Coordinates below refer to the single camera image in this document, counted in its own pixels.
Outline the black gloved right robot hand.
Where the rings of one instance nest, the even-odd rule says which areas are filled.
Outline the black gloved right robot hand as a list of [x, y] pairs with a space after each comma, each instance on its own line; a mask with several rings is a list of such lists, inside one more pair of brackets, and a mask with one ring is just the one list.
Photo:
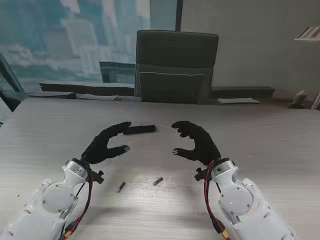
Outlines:
[[216, 144], [201, 126], [190, 121], [177, 121], [171, 127], [180, 133], [181, 138], [189, 137], [194, 141], [194, 149], [174, 148], [172, 151], [174, 155], [191, 161], [199, 161], [205, 166], [208, 166], [212, 161], [221, 159], [222, 156]]

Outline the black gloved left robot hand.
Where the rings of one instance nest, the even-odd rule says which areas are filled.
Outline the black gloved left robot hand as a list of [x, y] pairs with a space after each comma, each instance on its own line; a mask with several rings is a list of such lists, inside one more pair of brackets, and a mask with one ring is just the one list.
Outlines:
[[125, 121], [102, 130], [82, 153], [80, 160], [88, 164], [99, 164], [106, 159], [112, 159], [128, 152], [130, 150], [128, 145], [108, 148], [108, 143], [111, 138], [124, 133], [131, 124]]

